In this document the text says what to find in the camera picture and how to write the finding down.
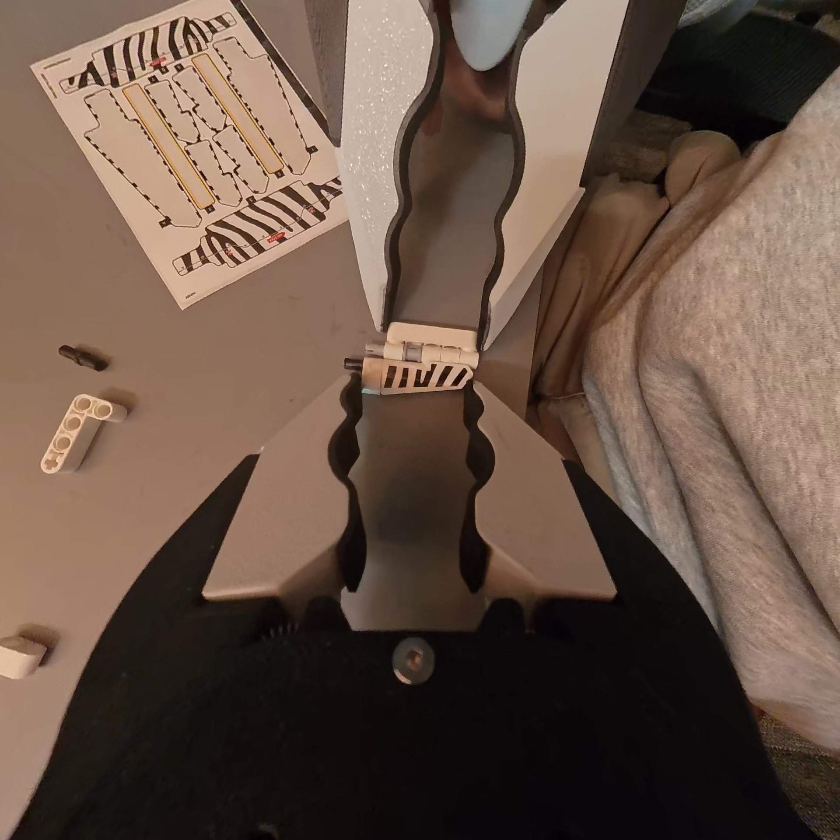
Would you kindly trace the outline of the black office chair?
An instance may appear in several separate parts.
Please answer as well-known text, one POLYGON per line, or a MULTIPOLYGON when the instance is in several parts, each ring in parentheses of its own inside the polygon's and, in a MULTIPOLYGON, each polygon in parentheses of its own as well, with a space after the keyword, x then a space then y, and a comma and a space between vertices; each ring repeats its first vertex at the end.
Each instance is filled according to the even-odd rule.
POLYGON ((671 39, 635 108, 745 141, 785 127, 838 64, 838 40, 797 19, 691 26, 671 39))

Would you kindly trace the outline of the grey sweatshirt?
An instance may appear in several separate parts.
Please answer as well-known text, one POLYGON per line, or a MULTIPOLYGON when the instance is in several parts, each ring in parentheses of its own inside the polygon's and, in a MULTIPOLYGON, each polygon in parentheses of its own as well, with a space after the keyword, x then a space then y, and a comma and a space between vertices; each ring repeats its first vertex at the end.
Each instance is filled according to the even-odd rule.
POLYGON ((620 505, 752 703, 838 749, 839 76, 742 153, 695 132, 591 334, 583 386, 620 505))

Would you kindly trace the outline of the white lego beam assembly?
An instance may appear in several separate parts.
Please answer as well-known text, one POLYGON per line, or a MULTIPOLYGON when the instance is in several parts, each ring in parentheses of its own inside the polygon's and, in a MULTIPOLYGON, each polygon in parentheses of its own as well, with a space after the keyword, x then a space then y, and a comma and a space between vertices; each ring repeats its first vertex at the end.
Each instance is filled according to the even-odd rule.
POLYGON ((365 345, 364 355, 420 364, 466 364, 472 369, 480 358, 476 331, 419 322, 392 322, 383 339, 365 345))

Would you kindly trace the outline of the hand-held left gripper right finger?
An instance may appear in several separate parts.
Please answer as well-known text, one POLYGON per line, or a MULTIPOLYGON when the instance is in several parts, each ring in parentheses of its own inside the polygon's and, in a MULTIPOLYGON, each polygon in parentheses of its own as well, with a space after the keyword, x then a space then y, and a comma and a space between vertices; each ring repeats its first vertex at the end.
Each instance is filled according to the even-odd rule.
POLYGON ((526 619, 564 598, 610 602, 616 586, 560 453, 482 384, 465 389, 473 478, 461 529, 461 578, 487 604, 526 619))

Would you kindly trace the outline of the white bent lego liftarm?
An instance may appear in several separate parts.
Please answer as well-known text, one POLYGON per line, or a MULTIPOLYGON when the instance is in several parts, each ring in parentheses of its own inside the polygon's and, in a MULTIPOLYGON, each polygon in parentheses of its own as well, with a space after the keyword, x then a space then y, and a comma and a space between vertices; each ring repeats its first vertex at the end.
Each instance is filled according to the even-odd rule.
POLYGON ((102 424, 119 424, 130 410, 123 404, 89 394, 71 402, 40 461, 43 473, 53 476, 76 472, 102 424))

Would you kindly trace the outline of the black lego pin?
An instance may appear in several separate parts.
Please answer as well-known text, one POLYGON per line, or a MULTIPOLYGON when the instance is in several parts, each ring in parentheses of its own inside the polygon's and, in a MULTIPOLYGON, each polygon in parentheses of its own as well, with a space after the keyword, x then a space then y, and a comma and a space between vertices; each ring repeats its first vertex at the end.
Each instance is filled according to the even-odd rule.
POLYGON ((77 346, 62 344, 58 354, 73 364, 96 372, 104 372, 110 366, 110 360, 105 356, 77 346))

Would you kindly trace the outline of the person's right hand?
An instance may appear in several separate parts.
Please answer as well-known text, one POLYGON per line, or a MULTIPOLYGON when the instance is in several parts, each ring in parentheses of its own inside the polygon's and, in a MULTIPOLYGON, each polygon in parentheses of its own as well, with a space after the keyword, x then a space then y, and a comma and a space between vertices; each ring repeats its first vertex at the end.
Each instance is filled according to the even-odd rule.
POLYGON ((449 39, 444 51, 444 96, 477 119, 504 123, 508 113, 511 62, 512 50, 494 67, 476 70, 467 63, 455 40, 449 39))

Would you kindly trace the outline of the beige trousers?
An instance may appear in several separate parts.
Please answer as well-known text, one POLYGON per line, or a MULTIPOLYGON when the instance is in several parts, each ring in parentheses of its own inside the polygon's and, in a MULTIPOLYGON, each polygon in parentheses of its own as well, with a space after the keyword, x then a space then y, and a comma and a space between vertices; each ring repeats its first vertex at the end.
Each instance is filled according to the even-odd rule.
POLYGON ((620 311, 643 282, 664 270, 716 215, 743 164, 726 134, 679 136, 661 185, 601 178, 570 243, 543 264, 529 421, 561 455, 580 464, 618 501, 606 454, 584 394, 591 334, 620 311))

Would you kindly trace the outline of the zebra striped white lego panel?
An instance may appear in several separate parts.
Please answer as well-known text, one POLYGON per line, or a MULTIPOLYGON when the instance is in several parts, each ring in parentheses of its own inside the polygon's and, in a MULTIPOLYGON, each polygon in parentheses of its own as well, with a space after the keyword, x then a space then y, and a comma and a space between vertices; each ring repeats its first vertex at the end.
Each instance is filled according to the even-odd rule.
POLYGON ((376 356, 346 358, 343 367, 360 375, 364 393, 378 396, 457 391, 474 376, 474 369, 467 364, 387 360, 376 356))

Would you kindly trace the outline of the zebra print sticker sheet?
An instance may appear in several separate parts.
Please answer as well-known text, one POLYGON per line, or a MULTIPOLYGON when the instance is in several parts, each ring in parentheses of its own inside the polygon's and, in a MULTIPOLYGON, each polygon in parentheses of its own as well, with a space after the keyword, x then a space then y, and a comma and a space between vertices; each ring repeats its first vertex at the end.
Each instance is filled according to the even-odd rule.
POLYGON ((245 2, 30 68, 181 310, 348 221, 323 116, 245 2))

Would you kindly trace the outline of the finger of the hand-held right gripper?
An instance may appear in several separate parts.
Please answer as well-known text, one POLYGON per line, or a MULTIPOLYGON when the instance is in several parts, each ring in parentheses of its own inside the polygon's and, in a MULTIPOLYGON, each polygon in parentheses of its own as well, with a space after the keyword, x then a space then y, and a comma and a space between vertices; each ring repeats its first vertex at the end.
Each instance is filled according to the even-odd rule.
POLYGON ((432 2, 348 2, 340 175, 379 332, 393 319, 400 238, 413 204, 408 162, 437 75, 439 36, 432 2))
POLYGON ((480 346, 492 345, 584 193, 581 177, 629 2, 534 2, 511 51, 511 182, 493 222, 480 346))

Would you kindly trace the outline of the small white lego connector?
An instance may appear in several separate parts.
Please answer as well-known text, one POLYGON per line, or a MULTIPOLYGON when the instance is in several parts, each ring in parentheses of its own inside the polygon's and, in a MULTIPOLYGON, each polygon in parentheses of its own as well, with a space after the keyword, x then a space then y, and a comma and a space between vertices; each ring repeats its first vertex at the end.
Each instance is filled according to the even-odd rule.
POLYGON ((42 666, 58 642, 58 635, 46 627, 26 625, 1 638, 1 677, 25 679, 42 666))

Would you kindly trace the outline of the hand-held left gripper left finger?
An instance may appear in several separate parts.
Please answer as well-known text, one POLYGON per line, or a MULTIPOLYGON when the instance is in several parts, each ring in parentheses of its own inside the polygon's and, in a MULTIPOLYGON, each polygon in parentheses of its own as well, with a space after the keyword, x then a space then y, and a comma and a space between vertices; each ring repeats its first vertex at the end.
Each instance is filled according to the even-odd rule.
POLYGON ((299 620, 315 598, 356 592, 366 535, 350 472, 360 380, 337 380, 260 450, 203 587, 209 602, 274 598, 299 620))

